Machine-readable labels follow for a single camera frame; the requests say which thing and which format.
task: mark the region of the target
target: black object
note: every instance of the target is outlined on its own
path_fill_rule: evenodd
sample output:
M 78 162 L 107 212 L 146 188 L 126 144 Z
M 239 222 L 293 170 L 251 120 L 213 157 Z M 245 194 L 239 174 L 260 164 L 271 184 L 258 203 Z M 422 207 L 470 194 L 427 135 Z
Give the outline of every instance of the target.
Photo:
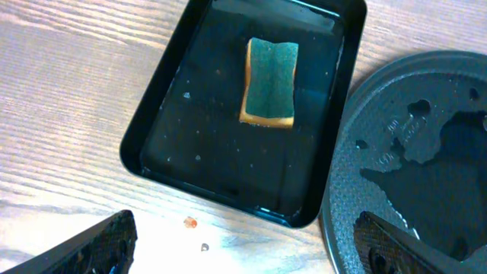
M 355 222 L 354 240 L 367 274 L 480 273 L 370 212 L 362 212 Z
M 123 210 L 66 242 L 4 274 L 126 274 L 137 231 L 132 212 Z
M 319 213 L 363 0 L 190 0 L 122 141 L 133 174 L 288 227 Z M 299 44 L 294 127 L 239 123 L 251 37 Z
M 364 272 L 353 240 L 363 211 L 487 272 L 486 67 L 475 53 L 422 53 L 350 97 L 323 200 L 337 272 Z

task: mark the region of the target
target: wood surface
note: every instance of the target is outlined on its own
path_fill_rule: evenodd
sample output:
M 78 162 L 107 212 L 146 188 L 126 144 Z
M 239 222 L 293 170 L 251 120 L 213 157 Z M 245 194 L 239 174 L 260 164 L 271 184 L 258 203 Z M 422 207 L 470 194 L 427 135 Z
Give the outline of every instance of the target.
M 487 53 L 485 0 L 367 3 L 352 90 L 411 53 Z M 123 133 L 185 4 L 0 0 L 0 272 L 121 209 L 138 229 L 131 273 L 333 272 L 317 221 L 281 228 L 121 165 Z

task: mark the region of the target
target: green scouring pad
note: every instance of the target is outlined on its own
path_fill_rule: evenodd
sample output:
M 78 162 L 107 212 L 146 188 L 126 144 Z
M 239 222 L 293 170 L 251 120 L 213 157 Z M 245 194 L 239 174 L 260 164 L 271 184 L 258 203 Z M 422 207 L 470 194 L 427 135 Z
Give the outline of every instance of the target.
M 240 121 L 290 128 L 294 123 L 296 43 L 252 38 L 247 45 L 245 92 Z

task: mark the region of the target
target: green sponge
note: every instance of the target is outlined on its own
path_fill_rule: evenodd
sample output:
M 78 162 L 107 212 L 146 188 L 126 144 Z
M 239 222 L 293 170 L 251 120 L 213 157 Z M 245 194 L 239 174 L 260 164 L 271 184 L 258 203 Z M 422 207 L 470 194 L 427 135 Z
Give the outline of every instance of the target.
M 241 122 L 292 127 L 297 60 L 296 43 L 274 44 L 257 38 L 249 41 Z

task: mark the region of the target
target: rectangular tray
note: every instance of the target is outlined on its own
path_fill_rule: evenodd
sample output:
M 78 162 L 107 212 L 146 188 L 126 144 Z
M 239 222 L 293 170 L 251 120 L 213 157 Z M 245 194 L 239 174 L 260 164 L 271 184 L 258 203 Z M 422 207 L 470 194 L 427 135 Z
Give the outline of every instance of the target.
M 321 202 L 363 0 L 190 0 L 120 147 L 133 174 L 292 228 Z M 299 44 L 294 125 L 240 123 L 246 45 Z

